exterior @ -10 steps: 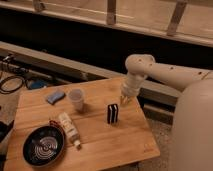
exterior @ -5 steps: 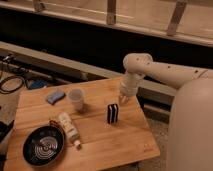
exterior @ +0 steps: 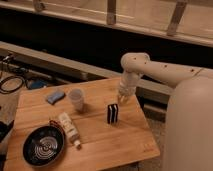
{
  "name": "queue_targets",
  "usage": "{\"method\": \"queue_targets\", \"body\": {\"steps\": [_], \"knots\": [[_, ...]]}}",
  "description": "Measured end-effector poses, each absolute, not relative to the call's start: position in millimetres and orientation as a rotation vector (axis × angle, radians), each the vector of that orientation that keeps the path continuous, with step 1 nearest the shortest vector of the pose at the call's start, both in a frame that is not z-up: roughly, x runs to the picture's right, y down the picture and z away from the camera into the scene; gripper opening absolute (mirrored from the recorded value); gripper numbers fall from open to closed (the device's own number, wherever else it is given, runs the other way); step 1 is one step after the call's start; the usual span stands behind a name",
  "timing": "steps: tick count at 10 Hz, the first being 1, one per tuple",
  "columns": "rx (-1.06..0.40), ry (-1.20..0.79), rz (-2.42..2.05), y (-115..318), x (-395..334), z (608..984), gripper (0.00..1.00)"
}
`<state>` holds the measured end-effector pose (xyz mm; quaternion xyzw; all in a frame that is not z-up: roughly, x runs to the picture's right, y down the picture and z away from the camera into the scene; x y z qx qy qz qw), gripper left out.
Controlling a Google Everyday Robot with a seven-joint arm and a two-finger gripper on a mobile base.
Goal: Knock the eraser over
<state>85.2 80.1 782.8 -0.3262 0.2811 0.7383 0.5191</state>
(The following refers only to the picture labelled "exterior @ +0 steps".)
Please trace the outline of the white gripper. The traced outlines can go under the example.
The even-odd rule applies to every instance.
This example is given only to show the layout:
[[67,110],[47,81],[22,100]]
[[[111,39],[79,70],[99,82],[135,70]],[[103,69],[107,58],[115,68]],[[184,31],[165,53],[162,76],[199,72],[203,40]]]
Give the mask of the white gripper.
[[141,77],[142,75],[138,73],[127,71],[123,72],[118,87],[119,92],[117,95],[118,102],[123,101],[123,103],[125,104],[130,100],[132,95],[134,95],[136,92],[136,87]]

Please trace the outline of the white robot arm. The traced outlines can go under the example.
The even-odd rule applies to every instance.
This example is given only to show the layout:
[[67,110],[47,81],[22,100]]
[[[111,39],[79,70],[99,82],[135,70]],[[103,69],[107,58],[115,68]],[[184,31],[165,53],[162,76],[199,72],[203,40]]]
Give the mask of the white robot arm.
[[213,171],[213,69],[152,61],[126,53],[118,99],[135,94],[146,75],[173,89],[165,123],[162,171]]

